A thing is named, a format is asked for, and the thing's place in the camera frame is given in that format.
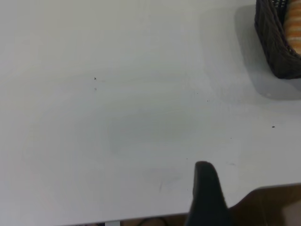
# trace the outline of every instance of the brown floor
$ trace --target brown floor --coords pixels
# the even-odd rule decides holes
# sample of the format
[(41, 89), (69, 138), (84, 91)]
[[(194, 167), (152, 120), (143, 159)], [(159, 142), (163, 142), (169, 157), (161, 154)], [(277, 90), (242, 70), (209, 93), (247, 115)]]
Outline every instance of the brown floor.
[[(301, 226), (301, 185), (255, 190), (230, 211), (237, 226)], [(186, 215), (164, 218), (169, 226), (183, 226)], [(123, 221), (121, 226), (137, 226), (141, 220)], [(164, 225), (154, 218), (143, 226)]]

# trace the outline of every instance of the white table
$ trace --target white table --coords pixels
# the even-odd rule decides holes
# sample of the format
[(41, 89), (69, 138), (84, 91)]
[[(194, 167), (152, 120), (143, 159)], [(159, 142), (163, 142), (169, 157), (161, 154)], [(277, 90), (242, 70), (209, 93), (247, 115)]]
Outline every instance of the white table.
[(254, 5), (2, 1), (0, 225), (187, 212), (200, 160), (229, 206), (301, 182), (301, 80), (271, 74)]

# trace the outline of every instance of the dark brown basket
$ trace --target dark brown basket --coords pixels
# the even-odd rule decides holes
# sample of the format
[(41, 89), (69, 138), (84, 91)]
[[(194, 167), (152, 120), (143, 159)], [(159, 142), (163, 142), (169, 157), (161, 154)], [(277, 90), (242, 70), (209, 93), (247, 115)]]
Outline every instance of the dark brown basket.
[(272, 72), (280, 79), (301, 78), (301, 56), (289, 46), (282, 24), (288, 0), (257, 0), (255, 28)]

